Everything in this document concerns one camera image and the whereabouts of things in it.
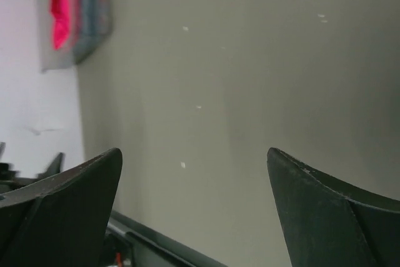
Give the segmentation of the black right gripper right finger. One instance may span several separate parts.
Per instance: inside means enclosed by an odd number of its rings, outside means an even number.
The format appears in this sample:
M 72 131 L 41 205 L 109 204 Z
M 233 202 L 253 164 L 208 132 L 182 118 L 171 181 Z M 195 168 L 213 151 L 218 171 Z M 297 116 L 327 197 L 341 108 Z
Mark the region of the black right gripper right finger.
M 267 170 L 293 266 L 399 266 L 399 201 L 277 148 Z

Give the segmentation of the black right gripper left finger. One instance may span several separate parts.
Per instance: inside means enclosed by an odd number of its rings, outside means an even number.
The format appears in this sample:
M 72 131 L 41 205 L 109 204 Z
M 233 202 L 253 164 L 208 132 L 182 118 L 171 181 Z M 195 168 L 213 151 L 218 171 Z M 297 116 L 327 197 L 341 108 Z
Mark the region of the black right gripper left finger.
M 123 155 L 112 148 L 1 195 L 1 266 L 97 266 Z

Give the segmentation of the pink t shirt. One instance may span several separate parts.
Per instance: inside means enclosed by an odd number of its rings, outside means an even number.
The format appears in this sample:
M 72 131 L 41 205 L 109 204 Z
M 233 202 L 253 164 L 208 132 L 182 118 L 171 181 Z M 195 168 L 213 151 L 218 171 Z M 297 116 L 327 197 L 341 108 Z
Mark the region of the pink t shirt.
M 52 46 L 55 50 L 65 47 L 75 35 L 79 17 L 80 0 L 51 0 Z

